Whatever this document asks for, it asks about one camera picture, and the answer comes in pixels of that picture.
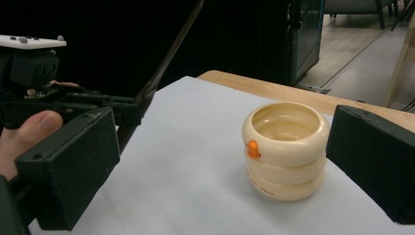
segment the wooden stand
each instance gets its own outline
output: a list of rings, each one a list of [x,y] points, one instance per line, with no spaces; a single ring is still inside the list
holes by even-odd
[[[412,18],[411,23],[406,34],[405,41],[403,42],[400,50],[399,57],[394,68],[392,80],[389,86],[389,90],[384,102],[385,107],[391,105],[392,100],[396,97],[396,94],[402,89],[406,81],[412,77],[415,77],[415,18]]]

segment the wooden table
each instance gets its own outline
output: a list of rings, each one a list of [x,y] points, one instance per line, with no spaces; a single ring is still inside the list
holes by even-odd
[[[372,112],[380,117],[386,118],[402,127],[405,127],[412,132],[415,132],[415,115],[407,112],[360,103],[334,96],[322,95],[311,91],[218,70],[207,71],[198,76],[198,78],[276,101],[300,102],[327,115],[333,115],[338,105],[353,106]]]

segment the black cabinet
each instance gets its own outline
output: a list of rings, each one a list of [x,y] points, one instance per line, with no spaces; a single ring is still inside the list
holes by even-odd
[[[207,0],[193,31],[201,71],[295,85],[319,61],[322,8],[323,0]]]

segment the chair leg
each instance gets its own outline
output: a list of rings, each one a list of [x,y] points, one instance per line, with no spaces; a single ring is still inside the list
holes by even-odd
[[[385,20],[384,20],[384,12],[382,10],[381,1],[375,0],[375,2],[376,2],[376,9],[378,12],[379,24],[381,25],[381,30],[383,30],[385,29]]]
[[[388,5],[388,14],[389,14],[390,17],[393,15],[393,12],[392,12],[392,4],[389,4]]]
[[[399,17],[399,10],[397,8],[397,1],[393,3],[393,11],[394,11],[394,16],[396,18]]]

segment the stacked cream rings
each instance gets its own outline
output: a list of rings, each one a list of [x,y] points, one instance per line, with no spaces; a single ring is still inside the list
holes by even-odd
[[[309,164],[285,167],[254,160],[248,155],[246,155],[246,160],[250,172],[272,183],[286,185],[305,183],[317,177],[327,162],[326,156],[321,156]]]
[[[251,183],[277,200],[310,196],[322,182],[329,132],[328,120],[304,104],[272,103],[255,109],[242,131]]]

